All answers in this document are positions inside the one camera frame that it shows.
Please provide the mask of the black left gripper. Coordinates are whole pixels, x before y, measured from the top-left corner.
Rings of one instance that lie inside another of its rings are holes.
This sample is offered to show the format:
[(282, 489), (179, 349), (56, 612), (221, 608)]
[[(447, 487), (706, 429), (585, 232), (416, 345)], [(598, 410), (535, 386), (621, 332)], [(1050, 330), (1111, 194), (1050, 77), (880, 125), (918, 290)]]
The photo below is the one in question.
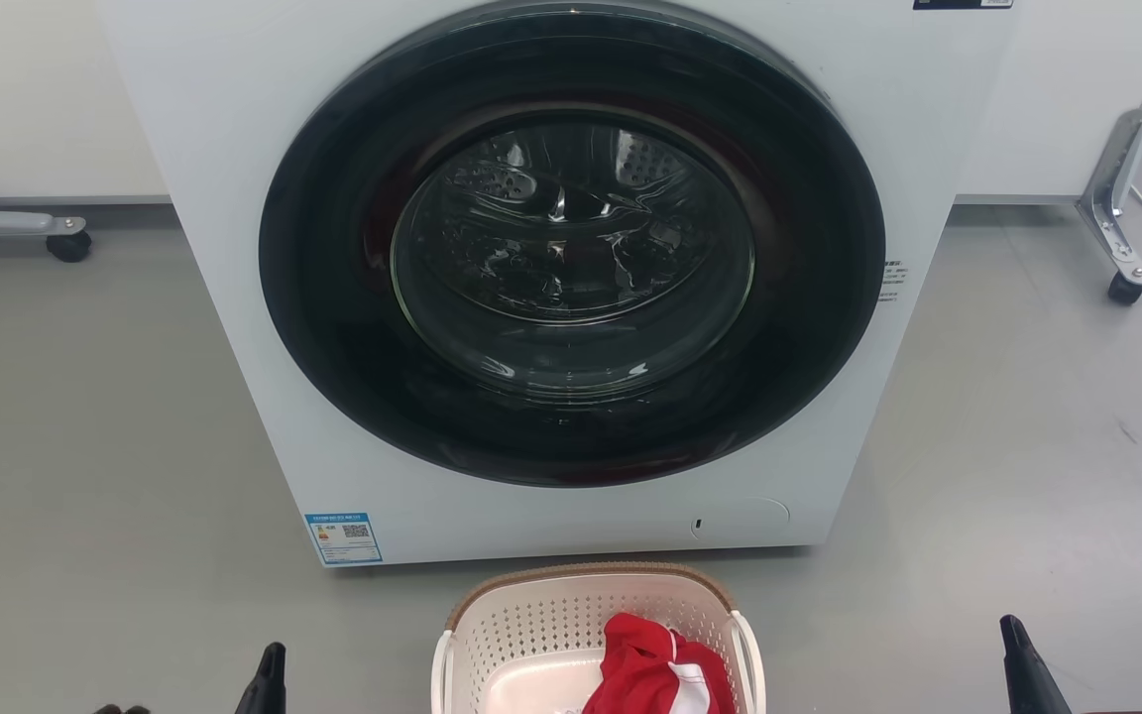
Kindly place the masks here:
[[(115, 704), (105, 704), (93, 714), (153, 714), (153, 711), (144, 705), (122, 708)], [(254, 677), (246, 685), (234, 714), (286, 714), (286, 645), (273, 642), (264, 648)]]

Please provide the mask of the cream perforated laundry basket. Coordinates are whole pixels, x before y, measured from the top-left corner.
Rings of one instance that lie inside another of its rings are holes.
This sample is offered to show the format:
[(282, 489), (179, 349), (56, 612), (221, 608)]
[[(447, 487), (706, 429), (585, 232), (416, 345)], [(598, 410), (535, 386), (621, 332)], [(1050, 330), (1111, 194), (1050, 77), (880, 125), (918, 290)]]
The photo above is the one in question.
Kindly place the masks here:
[(735, 714), (767, 713), (755, 633), (715, 578), (671, 563), (584, 563), (505, 573), (464, 596), (432, 657), (431, 714), (581, 714), (617, 613), (710, 647)]

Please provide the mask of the blue energy label sticker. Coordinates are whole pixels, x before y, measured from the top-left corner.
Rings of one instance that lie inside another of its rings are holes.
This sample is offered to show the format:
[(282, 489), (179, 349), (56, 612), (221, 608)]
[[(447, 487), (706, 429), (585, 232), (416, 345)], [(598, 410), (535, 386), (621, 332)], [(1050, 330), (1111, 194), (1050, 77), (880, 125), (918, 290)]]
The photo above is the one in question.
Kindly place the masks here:
[(325, 568), (383, 563), (368, 514), (304, 514), (303, 519)]

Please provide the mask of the round black washing machine door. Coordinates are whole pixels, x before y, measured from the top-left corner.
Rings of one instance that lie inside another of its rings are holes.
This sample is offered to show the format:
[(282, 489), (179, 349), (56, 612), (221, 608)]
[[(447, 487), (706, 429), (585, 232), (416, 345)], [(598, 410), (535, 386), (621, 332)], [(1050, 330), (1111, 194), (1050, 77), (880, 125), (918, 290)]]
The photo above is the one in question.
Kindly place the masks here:
[(656, 0), (509, 0), (403, 38), (293, 137), (259, 240), (278, 334), (337, 410), (548, 488), (791, 420), (849, 366), (884, 256), (829, 101)]

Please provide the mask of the red and white garment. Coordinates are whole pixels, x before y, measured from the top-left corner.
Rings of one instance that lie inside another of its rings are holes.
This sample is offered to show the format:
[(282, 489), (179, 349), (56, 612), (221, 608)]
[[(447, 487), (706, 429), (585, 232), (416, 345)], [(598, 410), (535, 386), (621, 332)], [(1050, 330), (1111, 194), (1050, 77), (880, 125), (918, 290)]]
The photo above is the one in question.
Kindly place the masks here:
[(606, 653), (581, 714), (735, 714), (724, 659), (702, 643), (634, 613), (604, 628)]

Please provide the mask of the white front-load washing machine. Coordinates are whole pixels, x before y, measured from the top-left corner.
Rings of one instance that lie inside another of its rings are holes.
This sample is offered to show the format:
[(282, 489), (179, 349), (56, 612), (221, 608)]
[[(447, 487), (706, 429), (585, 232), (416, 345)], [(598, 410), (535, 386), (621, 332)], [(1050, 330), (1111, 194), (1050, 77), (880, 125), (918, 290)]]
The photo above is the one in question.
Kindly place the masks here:
[(849, 366), (773, 432), (622, 486), (548, 488), (421, 460), (345, 416), (278, 334), (260, 282), (271, 180), (314, 110), (420, 29), (509, 0), (100, 0), (100, 18), (222, 328), (304, 514), (368, 514), (381, 564), (707, 547), (699, 508), (831, 529), (1021, 19), (1018, 0), (656, 0), (751, 38), (829, 101), (880, 196), (885, 256)]

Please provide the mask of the silver metal frame leg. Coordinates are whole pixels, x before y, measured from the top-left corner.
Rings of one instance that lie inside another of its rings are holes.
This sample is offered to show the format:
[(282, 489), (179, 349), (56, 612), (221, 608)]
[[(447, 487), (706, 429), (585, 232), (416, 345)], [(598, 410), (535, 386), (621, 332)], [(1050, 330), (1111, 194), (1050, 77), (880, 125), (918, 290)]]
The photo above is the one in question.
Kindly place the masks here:
[(1134, 177), (1141, 158), (1142, 101), (1137, 109), (1129, 109), (1116, 118), (1076, 208), (1089, 234), (1105, 248), (1115, 273), (1120, 272), (1129, 281), (1142, 284), (1142, 259), (1119, 223), (1125, 200), (1136, 190)]

